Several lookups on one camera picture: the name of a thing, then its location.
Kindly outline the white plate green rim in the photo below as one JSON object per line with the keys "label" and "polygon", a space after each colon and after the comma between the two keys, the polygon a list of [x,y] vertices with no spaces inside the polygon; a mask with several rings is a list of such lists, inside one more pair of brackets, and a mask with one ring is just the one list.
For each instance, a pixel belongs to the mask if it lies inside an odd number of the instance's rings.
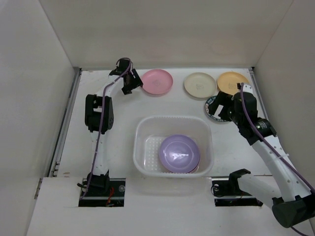
{"label": "white plate green rim", "polygon": [[215,122],[218,122],[218,123],[228,123],[229,121],[221,119],[221,118],[219,117],[219,115],[212,115],[212,114],[209,113],[209,107],[210,107],[210,105],[214,102],[215,99],[216,99],[216,95],[215,95],[215,96],[211,96],[211,97],[208,98],[207,101],[205,102],[204,109],[205,109],[206,115],[207,115],[212,121],[215,121]]}

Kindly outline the pink plate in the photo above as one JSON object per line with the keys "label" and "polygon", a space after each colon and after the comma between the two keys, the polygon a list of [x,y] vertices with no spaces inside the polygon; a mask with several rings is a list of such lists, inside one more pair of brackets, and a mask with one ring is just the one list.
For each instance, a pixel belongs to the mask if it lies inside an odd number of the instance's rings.
{"label": "pink plate", "polygon": [[199,166],[197,165],[192,171],[190,171],[190,174],[197,172],[199,169]]}
{"label": "pink plate", "polygon": [[152,95],[163,95],[173,86],[173,77],[165,70],[153,69],[145,72],[141,81],[143,90]]}

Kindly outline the purple plate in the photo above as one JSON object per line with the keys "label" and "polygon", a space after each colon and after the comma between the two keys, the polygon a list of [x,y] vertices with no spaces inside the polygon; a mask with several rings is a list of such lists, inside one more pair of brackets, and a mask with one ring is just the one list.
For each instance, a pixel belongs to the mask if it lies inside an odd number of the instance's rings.
{"label": "purple plate", "polygon": [[187,174],[197,168],[201,154],[192,138],[176,134],[162,141],[158,156],[161,164],[170,172]]}

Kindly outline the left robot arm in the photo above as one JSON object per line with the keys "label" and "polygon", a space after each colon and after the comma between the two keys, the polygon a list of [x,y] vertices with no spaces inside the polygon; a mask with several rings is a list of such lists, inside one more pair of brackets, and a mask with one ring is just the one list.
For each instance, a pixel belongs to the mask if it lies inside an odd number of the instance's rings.
{"label": "left robot arm", "polygon": [[84,191],[83,197],[91,190],[101,195],[110,191],[109,164],[104,142],[114,124],[112,96],[120,90],[124,95],[128,95],[132,93],[132,90],[143,86],[129,58],[119,59],[116,62],[116,68],[109,73],[108,79],[110,82],[104,86],[101,95],[86,96],[85,125],[90,131],[95,150],[87,183],[81,187]]}

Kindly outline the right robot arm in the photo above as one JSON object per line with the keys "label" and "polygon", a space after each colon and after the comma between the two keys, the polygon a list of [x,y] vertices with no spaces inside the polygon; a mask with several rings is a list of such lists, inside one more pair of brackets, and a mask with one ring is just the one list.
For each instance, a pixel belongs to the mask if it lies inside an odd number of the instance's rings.
{"label": "right robot arm", "polygon": [[271,123],[258,116],[254,95],[243,91],[229,95],[220,91],[208,106],[208,114],[213,115],[220,105],[223,108],[219,117],[236,124],[241,136],[261,157],[278,187],[260,181],[247,169],[240,169],[230,173],[223,183],[213,183],[214,196],[250,194],[268,206],[284,228],[293,228],[313,218],[315,190],[290,164]]}

